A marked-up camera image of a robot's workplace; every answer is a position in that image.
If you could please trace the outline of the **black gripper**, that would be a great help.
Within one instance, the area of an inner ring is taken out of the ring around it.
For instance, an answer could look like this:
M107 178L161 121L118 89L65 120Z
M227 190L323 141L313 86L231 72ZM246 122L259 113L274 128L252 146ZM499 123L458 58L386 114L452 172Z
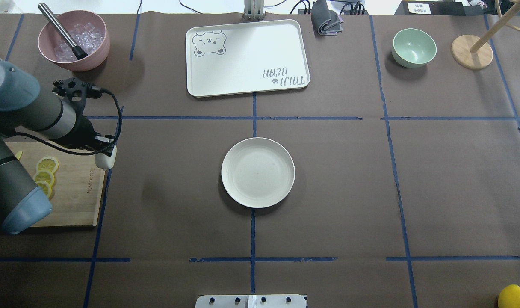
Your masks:
M115 150L115 136L98 135L87 117L78 115L74 127L61 138L61 146L67 149L93 151L94 154L112 155Z

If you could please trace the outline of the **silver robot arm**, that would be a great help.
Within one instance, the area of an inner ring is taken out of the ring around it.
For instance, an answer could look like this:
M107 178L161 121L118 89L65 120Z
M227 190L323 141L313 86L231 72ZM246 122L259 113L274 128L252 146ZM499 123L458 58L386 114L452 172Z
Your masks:
M114 135L101 135L84 116L87 99L110 95L118 124ZM96 165L115 164L122 113L111 91L72 77L53 82L53 89L8 61L0 60L0 230L16 235L48 216L49 198L22 166L5 140L25 136L18 128L37 133L34 140L60 152L94 155Z

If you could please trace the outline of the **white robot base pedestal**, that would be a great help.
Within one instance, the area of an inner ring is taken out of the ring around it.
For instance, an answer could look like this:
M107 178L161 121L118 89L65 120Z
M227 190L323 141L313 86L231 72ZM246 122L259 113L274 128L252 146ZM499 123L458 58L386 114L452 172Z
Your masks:
M243 294L200 296L196 308L307 308L301 294Z

